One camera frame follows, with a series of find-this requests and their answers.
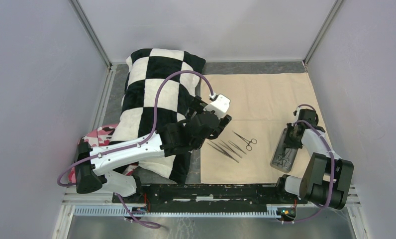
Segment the beige surgical wrap cloth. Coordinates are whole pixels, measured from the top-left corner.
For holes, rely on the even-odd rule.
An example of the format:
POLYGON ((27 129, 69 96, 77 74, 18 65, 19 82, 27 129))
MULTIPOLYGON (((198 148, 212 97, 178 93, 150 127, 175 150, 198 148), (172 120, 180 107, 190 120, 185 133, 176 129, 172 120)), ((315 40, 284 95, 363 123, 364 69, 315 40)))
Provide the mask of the beige surgical wrap cloth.
POLYGON ((200 178, 205 184, 251 184, 275 183, 282 172, 271 167, 275 149, 283 129, 295 121, 293 112, 297 106, 308 104, 319 110, 311 80, 307 73, 207 75, 213 90, 228 97, 231 102, 228 114, 232 121, 215 140, 208 140, 200 150, 200 178), (234 133, 250 140, 251 151, 246 143, 234 133), (228 141, 237 144, 245 155, 228 141), (239 161, 223 155, 207 144, 221 146, 239 161), (227 143, 239 158, 221 141, 227 143))

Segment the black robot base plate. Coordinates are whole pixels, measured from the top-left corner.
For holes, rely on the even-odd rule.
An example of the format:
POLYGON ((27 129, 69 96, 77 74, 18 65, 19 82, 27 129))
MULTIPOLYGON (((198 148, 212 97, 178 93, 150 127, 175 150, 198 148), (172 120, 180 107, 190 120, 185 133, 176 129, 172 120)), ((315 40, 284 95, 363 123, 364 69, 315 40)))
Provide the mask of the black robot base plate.
POLYGON ((307 204, 276 184, 149 184, 123 201, 150 213, 252 213, 266 212, 268 205, 307 204))

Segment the steel tweezers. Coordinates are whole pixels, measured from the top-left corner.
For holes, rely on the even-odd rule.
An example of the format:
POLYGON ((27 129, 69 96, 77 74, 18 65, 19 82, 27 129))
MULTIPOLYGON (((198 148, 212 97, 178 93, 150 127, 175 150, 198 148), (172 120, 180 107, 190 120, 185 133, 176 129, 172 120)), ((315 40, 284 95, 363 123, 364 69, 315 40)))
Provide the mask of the steel tweezers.
POLYGON ((237 144, 235 144, 234 142, 232 142, 231 140, 228 141, 232 146, 234 146, 235 148, 237 148, 239 151, 241 151, 242 153, 244 153, 245 155, 247 154, 244 150, 242 150, 237 144))
POLYGON ((215 150, 217 150, 218 152, 222 153, 223 155, 227 156, 228 158, 232 159, 233 161, 235 161, 236 163, 239 163, 239 161, 237 159, 235 159, 233 156, 231 156, 226 150, 224 150, 221 146, 219 146, 216 143, 213 142, 207 142, 208 145, 210 145, 211 147, 213 147, 215 150))
POLYGON ((231 152, 233 152, 235 155, 237 155, 239 158, 242 158, 242 156, 241 156, 239 153, 237 153, 233 148, 231 148, 227 143, 225 143, 224 141, 221 141, 221 144, 222 144, 225 148, 227 148, 227 149, 229 149, 231 152))

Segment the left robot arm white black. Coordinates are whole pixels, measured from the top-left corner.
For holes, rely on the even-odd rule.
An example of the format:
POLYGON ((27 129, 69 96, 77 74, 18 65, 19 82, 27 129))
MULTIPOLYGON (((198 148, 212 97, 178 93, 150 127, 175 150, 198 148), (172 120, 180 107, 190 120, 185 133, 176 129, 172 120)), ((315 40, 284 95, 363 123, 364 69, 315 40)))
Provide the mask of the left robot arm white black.
POLYGON ((195 97, 190 107, 192 116, 169 123, 150 134, 132 141, 109 146, 91 147, 80 142, 75 160, 76 192, 89 194, 100 189, 114 192, 132 203, 143 198, 140 182, 133 176, 114 171, 123 165, 148 159, 159 159, 200 149, 207 139, 216 139, 229 124, 230 99, 219 94, 210 104, 195 97))

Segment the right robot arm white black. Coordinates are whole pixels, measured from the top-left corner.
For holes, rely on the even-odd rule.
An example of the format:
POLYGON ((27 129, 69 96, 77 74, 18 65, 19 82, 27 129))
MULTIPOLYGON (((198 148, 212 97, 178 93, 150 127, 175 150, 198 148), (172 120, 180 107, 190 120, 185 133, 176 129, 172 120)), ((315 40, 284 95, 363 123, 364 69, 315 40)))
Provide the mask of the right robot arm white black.
POLYGON ((295 122, 288 123, 280 136, 270 165, 283 172, 274 190, 280 203, 294 195, 322 208, 341 210, 346 205, 354 165, 339 156, 327 142, 319 117, 308 104, 297 106, 295 122), (305 148, 310 160, 302 177, 291 176, 297 152, 305 148))

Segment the metal surgical instrument tray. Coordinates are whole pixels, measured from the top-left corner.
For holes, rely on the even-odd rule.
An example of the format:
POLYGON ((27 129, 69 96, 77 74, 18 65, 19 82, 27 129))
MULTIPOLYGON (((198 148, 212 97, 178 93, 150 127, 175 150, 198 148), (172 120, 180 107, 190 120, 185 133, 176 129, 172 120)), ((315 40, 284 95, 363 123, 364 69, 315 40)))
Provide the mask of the metal surgical instrument tray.
POLYGON ((272 160, 270 162, 271 167, 283 173, 289 173, 292 170, 297 155, 297 149, 287 148, 285 146, 286 134, 287 129, 284 128, 276 150, 273 154, 272 160))

